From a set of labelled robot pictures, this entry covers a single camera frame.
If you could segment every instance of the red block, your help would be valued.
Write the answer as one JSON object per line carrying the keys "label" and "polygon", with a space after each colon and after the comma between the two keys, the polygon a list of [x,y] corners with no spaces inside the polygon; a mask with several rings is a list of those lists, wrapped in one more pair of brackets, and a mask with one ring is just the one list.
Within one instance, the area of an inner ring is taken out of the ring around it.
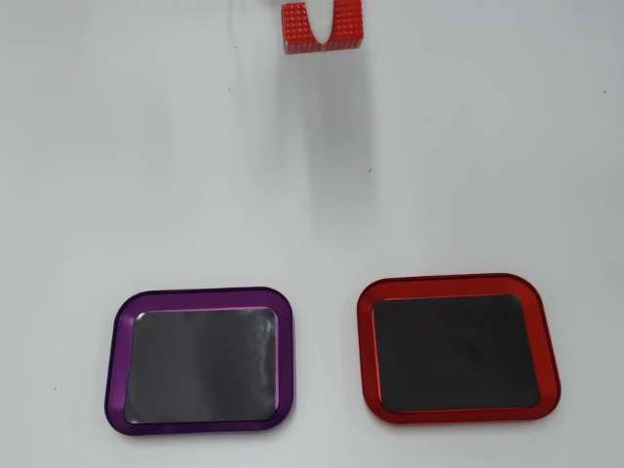
{"label": "red block", "polygon": [[319,44],[312,34],[304,3],[282,6],[284,51],[290,54],[358,49],[364,40],[362,0],[335,0],[333,28],[327,44]]}

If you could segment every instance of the u-shaped cutout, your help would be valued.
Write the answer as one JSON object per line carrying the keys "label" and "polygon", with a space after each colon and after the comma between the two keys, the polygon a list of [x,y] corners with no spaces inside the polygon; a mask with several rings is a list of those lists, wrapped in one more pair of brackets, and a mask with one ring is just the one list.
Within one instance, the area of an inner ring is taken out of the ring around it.
{"label": "u-shaped cutout", "polygon": [[310,28],[319,44],[326,44],[332,36],[333,0],[305,0]]}

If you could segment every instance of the purple tray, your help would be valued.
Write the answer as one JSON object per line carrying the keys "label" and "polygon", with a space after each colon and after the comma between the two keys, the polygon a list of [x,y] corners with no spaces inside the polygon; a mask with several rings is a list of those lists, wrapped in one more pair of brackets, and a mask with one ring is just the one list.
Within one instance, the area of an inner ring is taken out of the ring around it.
{"label": "purple tray", "polygon": [[263,431],[291,410],[293,367],[279,292],[142,292],[115,319],[106,418],[126,435]]}

